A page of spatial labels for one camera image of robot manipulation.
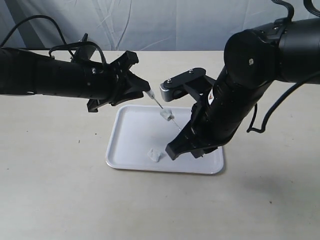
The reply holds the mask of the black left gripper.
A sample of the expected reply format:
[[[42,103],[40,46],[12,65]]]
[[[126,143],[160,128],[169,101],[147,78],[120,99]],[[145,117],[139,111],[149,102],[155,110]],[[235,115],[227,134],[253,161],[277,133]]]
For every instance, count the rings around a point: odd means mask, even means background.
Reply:
[[[92,79],[87,83],[91,90],[86,104],[89,113],[97,113],[98,108],[104,105],[115,107],[127,101],[143,98],[143,92],[151,90],[148,81],[130,71],[138,62],[137,54],[128,50],[106,65],[92,60],[83,61],[92,69]]]

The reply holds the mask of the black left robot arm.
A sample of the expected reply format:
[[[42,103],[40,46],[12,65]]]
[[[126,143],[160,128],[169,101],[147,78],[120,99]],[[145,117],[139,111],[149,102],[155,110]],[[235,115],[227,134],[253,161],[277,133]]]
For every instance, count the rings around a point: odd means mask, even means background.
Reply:
[[[4,96],[45,95],[87,99],[87,110],[116,106],[140,99],[149,83],[131,72],[139,62],[135,52],[125,51],[111,63],[92,61],[93,47],[79,47],[71,61],[32,51],[0,49],[0,93]]]

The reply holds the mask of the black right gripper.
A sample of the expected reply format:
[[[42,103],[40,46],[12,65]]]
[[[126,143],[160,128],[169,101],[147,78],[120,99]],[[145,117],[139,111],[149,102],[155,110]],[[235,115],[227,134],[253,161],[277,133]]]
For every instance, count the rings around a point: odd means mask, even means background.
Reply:
[[[197,159],[221,147],[219,121],[222,110],[220,103],[208,105],[196,102],[191,108],[190,124],[186,124],[165,148],[171,160],[185,153],[191,153]]]

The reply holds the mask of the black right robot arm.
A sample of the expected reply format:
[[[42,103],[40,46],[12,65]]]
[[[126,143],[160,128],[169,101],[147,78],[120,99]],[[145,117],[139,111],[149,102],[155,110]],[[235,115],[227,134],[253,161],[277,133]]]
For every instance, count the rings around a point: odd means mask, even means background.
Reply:
[[[223,51],[217,79],[196,67],[164,81],[166,102],[190,95],[191,117],[165,150],[172,160],[195,158],[227,144],[272,82],[293,83],[293,89],[320,82],[320,20],[274,22],[235,33]]]

